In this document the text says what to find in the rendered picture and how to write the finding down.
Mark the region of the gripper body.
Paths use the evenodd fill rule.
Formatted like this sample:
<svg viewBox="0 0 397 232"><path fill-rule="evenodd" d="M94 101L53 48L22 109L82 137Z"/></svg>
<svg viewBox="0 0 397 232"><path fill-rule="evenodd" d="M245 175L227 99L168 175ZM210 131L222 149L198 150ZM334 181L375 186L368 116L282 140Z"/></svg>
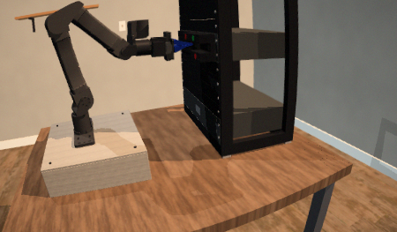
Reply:
<svg viewBox="0 0 397 232"><path fill-rule="evenodd" d="M166 41L167 42L171 42L172 44L172 51L171 54L167 54L167 56L164 57L164 59L166 61L170 61L170 60L174 60L174 39L171 39L171 32L163 32L163 37L166 37ZM151 39L149 39L150 41L150 46L152 45L151 43ZM152 55L152 49L150 49L150 55Z"/></svg>

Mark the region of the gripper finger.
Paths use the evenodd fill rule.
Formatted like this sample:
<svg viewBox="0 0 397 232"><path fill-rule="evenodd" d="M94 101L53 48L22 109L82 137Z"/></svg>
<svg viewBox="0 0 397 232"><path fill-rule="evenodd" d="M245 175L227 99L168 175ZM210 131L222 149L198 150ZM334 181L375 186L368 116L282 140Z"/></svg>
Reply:
<svg viewBox="0 0 397 232"><path fill-rule="evenodd" d="M181 49L190 47L190 46L193 46L193 44L192 44L192 45L184 45L183 47L175 47L175 46L174 46L174 53L176 53L177 51L179 51L179 50L181 50Z"/></svg>
<svg viewBox="0 0 397 232"><path fill-rule="evenodd" d="M193 43L183 42L183 41L174 39L174 45L192 45L192 44Z"/></svg>

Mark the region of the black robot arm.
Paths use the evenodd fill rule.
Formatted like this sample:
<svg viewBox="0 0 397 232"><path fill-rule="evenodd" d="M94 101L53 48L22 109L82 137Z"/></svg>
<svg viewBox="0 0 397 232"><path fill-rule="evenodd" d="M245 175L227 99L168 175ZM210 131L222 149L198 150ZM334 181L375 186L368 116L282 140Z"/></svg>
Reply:
<svg viewBox="0 0 397 232"><path fill-rule="evenodd" d="M50 14L45 20L45 28L51 38L56 50L57 57L64 72L68 86L71 89L73 103L71 118L74 126L74 146L75 148L91 146L95 144L94 129L92 118L87 111L94 105L94 98L90 87L82 75L79 63L76 58L71 37L69 34L69 24L72 23L79 27L94 40L99 42L114 57L128 60L132 56L149 56L151 46L149 39L149 20L133 20L127 22L127 41L121 38L104 26L97 18L83 7L80 1L67 5L67 8L60 9ZM51 35L51 37L50 37ZM164 36L165 37L165 36ZM166 37L151 38L152 55L170 54L172 51L171 42L166 41ZM135 39L136 40L135 40ZM136 45L135 45L136 44ZM137 54L138 53L138 54ZM74 104L75 102L75 104ZM78 110L78 112L77 112ZM90 118L90 123L89 123Z"/></svg>

